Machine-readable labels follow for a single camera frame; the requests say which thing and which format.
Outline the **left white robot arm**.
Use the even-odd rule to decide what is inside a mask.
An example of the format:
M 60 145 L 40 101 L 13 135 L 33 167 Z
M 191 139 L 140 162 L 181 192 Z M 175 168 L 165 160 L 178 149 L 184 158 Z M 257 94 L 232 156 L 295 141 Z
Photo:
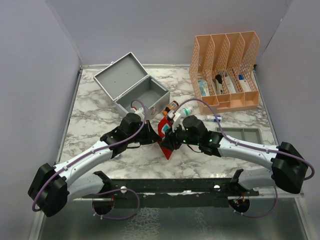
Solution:
M 89 177 L 83 175 L 118 156 L 131 143 L 150 145 L 160 139 L 149 120 L 128 113 L 119 126 L 105 133 L 78 156 L 54 166 L 48 163 L 41 165 L 27 192 L 33 200 L 31 209 L 52 217 L 73 199 L 93 194 L 106 197 L 111 190 L 107 176 L 102 173 L 94 173 Z

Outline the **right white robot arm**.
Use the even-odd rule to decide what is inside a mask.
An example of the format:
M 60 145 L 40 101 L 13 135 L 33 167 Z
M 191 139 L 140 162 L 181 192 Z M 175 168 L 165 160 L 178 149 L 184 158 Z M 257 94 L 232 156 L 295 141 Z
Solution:
M 257 187 L 276 186 L 285 192 L 298 194 L 302 189 L 308 165 L 298 151 L 287 142 L 262 145 L 239 140 L 222 132 L 208 130 L 204 123 L 191 115 L 182 123 L 173 120 L 158 125 L 160 146 L 170 152 L 182 144 L 195 145 L 208 156 L 228 157 L 259 165 L 259 169 L 240 170 L 229 189 L 240 196 Z

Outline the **red first aid pouch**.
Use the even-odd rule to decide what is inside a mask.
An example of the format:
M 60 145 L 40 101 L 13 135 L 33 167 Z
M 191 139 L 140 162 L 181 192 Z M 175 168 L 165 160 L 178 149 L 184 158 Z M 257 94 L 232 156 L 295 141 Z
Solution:
M 173 147 L 170 140 L 170 134 L 173 133 L 173 124 L 174 121 L 170 117 L 164 116 L 157 125 L 158 135 L 160 136 L 158 145 L 167 160 L 170 159 L 173 153 Z

